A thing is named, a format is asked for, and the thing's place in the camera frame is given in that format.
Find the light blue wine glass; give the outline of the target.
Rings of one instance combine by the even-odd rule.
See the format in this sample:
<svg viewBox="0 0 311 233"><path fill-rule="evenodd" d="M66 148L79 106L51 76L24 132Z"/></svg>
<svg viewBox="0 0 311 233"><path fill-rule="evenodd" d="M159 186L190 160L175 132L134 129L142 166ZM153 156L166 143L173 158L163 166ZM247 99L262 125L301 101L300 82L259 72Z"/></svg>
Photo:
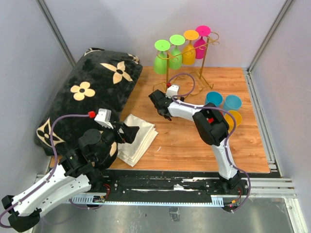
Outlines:
<svg viewBox="0 0 311 233"><path fill-rule="evenodd" d="M223 109L226 111L234 110L239 111L242 106L242 100L240 97L236 95L228 95L225 98Z"/></svg>

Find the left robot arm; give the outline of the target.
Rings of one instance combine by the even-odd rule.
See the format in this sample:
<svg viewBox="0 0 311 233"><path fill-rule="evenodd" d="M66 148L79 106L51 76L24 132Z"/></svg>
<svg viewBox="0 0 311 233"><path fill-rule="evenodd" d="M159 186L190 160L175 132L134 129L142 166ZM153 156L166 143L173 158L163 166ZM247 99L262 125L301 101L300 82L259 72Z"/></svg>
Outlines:
<svg viewBox="0 0 311 233"><path fill-rule="evenodd" d="M83 192L99 192L104 187L102 171L118 154L118 144L133 143L138 126L115 122L103 132L87 130L78 139L78 148L69 150L42 179L16 196L1 202L9 213L9 228L19 233L34 227L53 208Z"/></svg>

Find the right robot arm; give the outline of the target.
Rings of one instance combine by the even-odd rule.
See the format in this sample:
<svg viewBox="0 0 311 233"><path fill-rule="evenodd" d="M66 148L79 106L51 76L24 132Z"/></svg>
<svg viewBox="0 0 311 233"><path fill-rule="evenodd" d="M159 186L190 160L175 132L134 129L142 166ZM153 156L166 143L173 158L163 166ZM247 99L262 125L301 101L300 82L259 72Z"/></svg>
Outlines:
<svg viewBox="0 0 311 233"><path fill-rule="evenodd" d="M180 117L194 122L201 139L211 146L218 164L220 188L225 194L232 194L238 188L243 195L249 194L249 181L241 180L242 170L233 161L229 147L229 124L214 104L194 105L168 97L160 90L149 95L159 115L171 120Z"/></svg>

